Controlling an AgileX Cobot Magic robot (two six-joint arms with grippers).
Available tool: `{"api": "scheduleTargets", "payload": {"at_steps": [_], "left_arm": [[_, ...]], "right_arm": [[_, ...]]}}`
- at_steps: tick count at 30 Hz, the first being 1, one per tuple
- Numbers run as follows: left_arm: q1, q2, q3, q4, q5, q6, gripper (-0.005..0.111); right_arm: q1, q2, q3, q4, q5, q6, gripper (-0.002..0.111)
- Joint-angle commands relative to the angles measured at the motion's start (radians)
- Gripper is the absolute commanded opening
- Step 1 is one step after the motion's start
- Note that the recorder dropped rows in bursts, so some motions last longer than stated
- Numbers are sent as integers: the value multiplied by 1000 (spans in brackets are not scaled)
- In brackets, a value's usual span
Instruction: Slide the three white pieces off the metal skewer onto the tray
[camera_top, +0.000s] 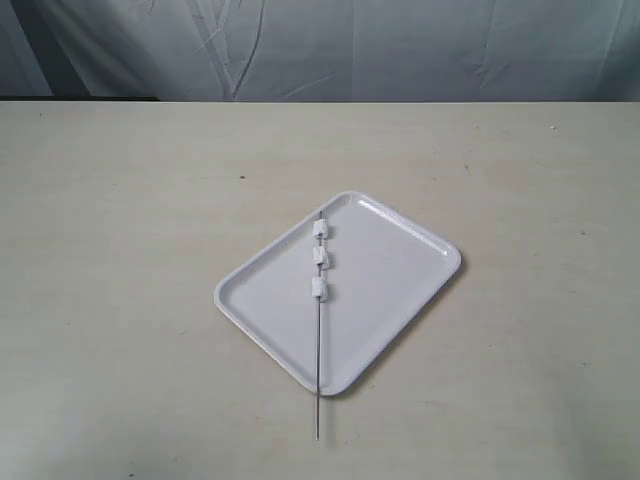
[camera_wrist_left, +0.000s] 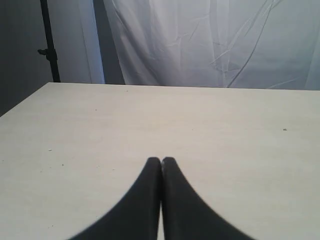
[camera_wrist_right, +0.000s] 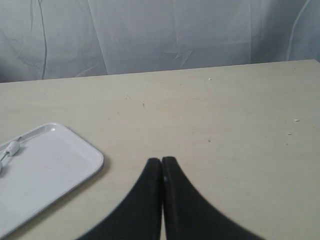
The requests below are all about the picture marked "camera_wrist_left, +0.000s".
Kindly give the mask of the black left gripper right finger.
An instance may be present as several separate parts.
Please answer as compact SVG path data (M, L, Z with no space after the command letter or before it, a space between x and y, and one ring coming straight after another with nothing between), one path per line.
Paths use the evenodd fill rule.
M166 240L251 240L211 209L173 157L162 160L162 222Z

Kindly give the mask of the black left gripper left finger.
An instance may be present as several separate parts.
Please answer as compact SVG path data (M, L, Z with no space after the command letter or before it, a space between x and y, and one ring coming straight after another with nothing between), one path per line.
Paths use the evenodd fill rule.
M147 159L139 176L104 216L72 240L156 240L161 205L161 162Z

